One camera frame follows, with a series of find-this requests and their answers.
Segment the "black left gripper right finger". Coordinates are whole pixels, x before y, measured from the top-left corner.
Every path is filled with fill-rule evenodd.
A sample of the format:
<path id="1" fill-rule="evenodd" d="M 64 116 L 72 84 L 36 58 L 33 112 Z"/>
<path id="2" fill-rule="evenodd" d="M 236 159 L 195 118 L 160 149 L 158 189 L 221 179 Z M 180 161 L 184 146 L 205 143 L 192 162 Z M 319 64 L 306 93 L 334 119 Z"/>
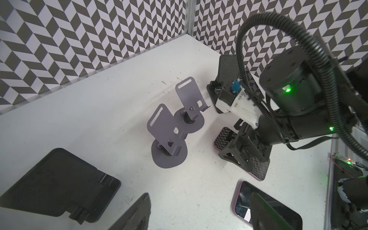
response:
<path id="1" fill-rule="evenodd" d="M 250 199 L 251 222 L 254 230 L 290 230 L 290 225 L 258 193 Z"/>

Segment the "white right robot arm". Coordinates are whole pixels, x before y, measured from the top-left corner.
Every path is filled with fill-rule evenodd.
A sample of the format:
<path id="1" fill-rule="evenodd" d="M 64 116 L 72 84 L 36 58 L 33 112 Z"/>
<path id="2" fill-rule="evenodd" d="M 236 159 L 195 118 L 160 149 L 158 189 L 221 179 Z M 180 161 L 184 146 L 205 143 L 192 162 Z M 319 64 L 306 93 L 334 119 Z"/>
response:
<path id="1" fill-rule="evenodd" d="M 297 45 L 273 58 L 253 84 L 244 65 L 243 40 L 260 25 L 284 32 Z M 216 109 L 238 117 L 234 129 L 223 129 L 214 142 L 220 158 L 260 178 L 274 145 L 292 150 L 292 143 L 311 139 L 301 146 L 306 150 L 341 139 L 367 159 L 368 149 L 352 135 L 357 122 L 368 126 L 368 73 L 362 66 L 343 71 L 321 38 L 276 12 L 250 16 L 238 31 L 235 48 L 231 64 L 220 57 L 217 79 L 208 85 Z"/>

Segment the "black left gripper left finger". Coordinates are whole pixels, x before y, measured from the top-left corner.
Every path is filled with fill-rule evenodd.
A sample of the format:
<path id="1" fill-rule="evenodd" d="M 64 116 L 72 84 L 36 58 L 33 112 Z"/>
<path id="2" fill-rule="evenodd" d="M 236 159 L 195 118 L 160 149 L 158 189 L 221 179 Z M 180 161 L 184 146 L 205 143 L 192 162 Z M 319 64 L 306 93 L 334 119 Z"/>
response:
<path id="1" fill-rule="evenodd" d="M 150 196 L 144 193 L 109 230 L 147 230 L 150 214 Z"/>

